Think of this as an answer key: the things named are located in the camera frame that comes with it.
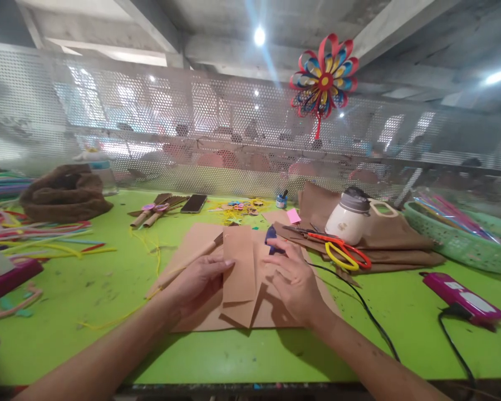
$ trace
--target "ceiling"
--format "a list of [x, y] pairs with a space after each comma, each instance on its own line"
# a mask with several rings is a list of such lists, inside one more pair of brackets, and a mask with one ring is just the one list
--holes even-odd
[[501, 113], [501, 83], [483, 85], [501, 70], [501, 0], [17, 3], [37, 47], [284, 82], [334, 32], [354, 39], [359, 92]]
[[251, 41], [261, 24], [269, 43], [317, 48], [329, 33], [354, 38], [390, 0], [157, 0], [190, 35]]
[[114, 0], [19, 0], [17, 3], [64, 14], [77, 14], [113, 21], [133, 21]]

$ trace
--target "smartphone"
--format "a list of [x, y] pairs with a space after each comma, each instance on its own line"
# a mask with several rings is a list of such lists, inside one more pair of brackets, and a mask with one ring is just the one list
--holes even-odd
[[206, 202], [206, 195], [191, 195], [191, 198], [186, 202], [180, 213], [199, 213]]

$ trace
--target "green plastic basket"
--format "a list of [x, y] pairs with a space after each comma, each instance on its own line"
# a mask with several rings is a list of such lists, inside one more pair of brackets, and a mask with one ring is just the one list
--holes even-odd
[[[501, 239], [501, 219], [484, 213], [466, 213]], [[416, 202], [405, 204], [404, 215], [414, 230], [437, 243], [436, 252], [465, 265], [501, 274], [501, 245], [439, 222]]]

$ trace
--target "perforated metal partition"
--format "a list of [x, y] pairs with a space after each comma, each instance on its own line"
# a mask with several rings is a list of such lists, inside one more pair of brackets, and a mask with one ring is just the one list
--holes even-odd
[[467, 180], [477, 169], [459, 165], [475, 157], [492, 178], [473, 196], [501, 202], [501, 117], [353, 95], [317, 143], [316, 120], [297, 116], [293, 94], [269, 81], [0, 45], [0, 166], [37, 176], [96, 145], [115, 157], [121, 185], [294, 197], [310, 179], [399, 204], [442, 173]]

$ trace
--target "yellow scissors handle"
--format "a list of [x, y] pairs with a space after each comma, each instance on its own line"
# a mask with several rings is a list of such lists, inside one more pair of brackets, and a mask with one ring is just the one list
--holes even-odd
[[[330, 248], [332, 248], [337, 253], [339, 253], [341, 256], [343, 256], [347, 260], [347, 262], [350, 263], [350, 265], [343, 263], [336, 256], [334, 256], [333, 253], [331, 252]], [[344, 269], [347, 269], [347, 270], [351, 270], [351, 271], [356, 271], [360, 268], [358, 263], [356, 263], [356, 261], [352, 257], [347, 255], [341, 249], [338, 249], [332, 242], [325, 243], [325, 249], [327, 250], [327, 255], [330, 257], [330, 259], [332, 259], [332, 261], [335, 264], [337, 264], [338, 266], [343, 267]]]

